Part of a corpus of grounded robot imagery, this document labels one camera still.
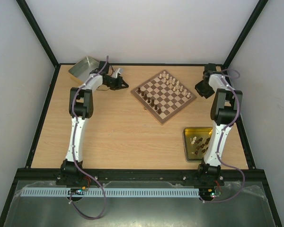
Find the wooden chess board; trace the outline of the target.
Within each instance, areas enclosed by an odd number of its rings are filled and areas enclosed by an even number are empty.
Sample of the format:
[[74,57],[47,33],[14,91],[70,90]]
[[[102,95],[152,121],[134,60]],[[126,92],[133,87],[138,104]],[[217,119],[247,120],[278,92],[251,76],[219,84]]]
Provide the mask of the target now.
[[141,83],[131,94],[161,125],[196,100],[196,95],[167,70]]

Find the gold tin tray with pieces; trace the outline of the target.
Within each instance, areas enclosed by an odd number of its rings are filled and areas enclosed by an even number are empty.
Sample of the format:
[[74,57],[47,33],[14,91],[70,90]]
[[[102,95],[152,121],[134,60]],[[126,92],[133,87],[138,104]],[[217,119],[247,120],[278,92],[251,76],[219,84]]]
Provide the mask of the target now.
[[[201,160],[204,158],[205,153],[202,153],[203,149],[208,149],[209,143],[211,140],[213,129],[211,127],[188,127],[184,128],[183,130],[183,144],[184,144],[184,154],[185,159],[187,162],[201,162]],[[196,136],[197,140],[202,138],[202,141],[194,145],[190,144],[190,138]],[[205,147],[201,147],[199,150],[196,150],[197,146],[201,146],[204,143],[208,143]]]

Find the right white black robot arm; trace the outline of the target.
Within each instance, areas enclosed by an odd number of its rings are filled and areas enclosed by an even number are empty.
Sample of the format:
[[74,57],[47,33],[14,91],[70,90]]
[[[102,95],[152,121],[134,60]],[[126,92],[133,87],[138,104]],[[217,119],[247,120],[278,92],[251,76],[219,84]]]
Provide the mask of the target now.
[[216,70],[214,63],[208,63],[204,67],[203,79],[195,85],[200,96],[209,98],[214,95],[210,112],[213,132],[209,148],[197,169],[197,180],[202,185],[210,185],[220,179],[225,142],[240,115],[243,93],[230,85],[227,77],[223,70]]

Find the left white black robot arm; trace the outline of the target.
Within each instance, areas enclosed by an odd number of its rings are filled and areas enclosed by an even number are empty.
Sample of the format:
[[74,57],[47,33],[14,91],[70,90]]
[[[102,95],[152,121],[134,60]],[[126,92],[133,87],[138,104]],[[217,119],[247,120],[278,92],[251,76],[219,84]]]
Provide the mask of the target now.
[[129,87],[121,76],[122,69],[118,68],[110,75],[110,68],[108,60],[100,61],[99,66],[88,74],[87,79],[81,85],[70,89],[71,136],[65,160],[61,165],[61,171],[64,173],[78,175],[83,172],[83,140],[86,126],[94,112],[94,92],[101,85],[110,90]]

